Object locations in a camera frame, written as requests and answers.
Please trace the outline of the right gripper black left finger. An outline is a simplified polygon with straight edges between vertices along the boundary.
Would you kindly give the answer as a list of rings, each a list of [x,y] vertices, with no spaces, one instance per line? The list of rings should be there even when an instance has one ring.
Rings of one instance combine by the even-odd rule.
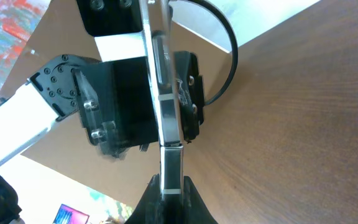
[[[160,175],[155,174],[125,224],[162,223],[161,202]]]

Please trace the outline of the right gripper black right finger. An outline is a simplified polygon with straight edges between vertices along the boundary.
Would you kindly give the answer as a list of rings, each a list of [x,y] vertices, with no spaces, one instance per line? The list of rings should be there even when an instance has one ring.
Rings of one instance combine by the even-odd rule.
[[[183,219],[185,224],[218,224],[189,176],[184,176],[183,193]]]

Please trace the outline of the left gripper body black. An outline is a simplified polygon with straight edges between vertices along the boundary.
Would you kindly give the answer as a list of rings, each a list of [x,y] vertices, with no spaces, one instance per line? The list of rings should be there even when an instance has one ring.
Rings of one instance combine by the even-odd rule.
[[[89,63],[72,78],[82,126],[101,154],[122,159],[158,141],[146,57]]]

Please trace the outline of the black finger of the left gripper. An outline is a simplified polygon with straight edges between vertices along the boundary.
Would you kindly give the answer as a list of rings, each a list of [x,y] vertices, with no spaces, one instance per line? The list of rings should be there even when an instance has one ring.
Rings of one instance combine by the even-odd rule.
[[[204,122],[204,86],[196,54],[188,51],[174,52],[180,102],[183,138],[192,142],[200,134]]]

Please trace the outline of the black Galaxy flip phone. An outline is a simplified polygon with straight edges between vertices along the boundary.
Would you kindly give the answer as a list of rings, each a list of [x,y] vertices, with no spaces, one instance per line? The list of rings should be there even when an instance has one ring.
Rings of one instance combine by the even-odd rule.
[[[160,146],[160,193],[164,200],[183,198],[183,144],[176,84],[170,50],[168,1],[139,1],[149,83]]]

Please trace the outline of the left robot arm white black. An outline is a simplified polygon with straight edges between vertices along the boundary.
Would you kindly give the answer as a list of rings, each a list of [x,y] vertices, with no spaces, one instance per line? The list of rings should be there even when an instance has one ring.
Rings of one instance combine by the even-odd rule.
[[[55,57],[0,104],[0,166],[75,113],[103,154],[119,158],[130,147],[146,150],[158,141],[159,121],[166,131],[175,127],[170,104],[161,99],[154,108],[145,57]]]

